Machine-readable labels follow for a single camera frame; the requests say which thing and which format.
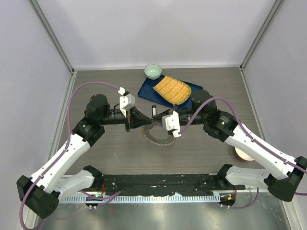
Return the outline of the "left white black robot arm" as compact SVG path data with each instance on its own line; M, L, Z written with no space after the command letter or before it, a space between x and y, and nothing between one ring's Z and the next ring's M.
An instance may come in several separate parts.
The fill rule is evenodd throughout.
M105 133L105 125L124 124L126 131L150 124L149 117L135 107L135 98L125 93L119 98L119 108L110 108L103 94L92 96L84 117L77 123L65 144L30 177L22 175L16 182L19 199L41 219L49 217L59 202L71 194L89 188L97 191L102 185L102 174L86 166L68 180L64 173Z

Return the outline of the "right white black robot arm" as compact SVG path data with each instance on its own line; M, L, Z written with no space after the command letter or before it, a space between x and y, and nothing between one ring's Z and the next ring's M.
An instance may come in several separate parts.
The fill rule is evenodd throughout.
M243 151L263 166L262 169L249 169L225 164L216 178L222 189L232 185L252 186L290 202L307 173L305 157L290 156L259 138L239 120L226 99L213 97L205 90L192 93L191 108L173 108L153 115L152 120L161 123L175 138L191 125L203 125L210 137Z

